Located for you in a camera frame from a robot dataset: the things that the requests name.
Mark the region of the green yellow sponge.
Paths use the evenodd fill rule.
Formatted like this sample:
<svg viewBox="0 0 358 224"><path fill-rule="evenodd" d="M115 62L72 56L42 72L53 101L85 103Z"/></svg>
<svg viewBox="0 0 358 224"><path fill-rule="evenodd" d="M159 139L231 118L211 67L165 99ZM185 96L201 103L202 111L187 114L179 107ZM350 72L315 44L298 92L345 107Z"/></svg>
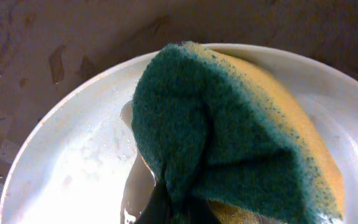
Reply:
<svg viewBox="0 0 358 224"><path fill-rule="evenodd" d="M136 86L131 126L157 178L139 223L344 220L344 181L319 132L250 62L167 45Z"/></svg>

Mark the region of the white plate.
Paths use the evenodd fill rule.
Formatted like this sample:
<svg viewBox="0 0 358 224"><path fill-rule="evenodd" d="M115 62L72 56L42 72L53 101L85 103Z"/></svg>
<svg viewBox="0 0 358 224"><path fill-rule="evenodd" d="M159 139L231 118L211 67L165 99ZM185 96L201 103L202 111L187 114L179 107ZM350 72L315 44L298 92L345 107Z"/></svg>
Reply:
<svg viewBox="0 0 358 224"><path fill-rule="evenodd" d="M283 50L211 44L271 72L321 133L346 186L346 223L358 223L358 82L323 63ZM6 177L0 223L119 223L127 179L138 180L133 135L124 119L146 54L88 80L29 134Z"/></svg>

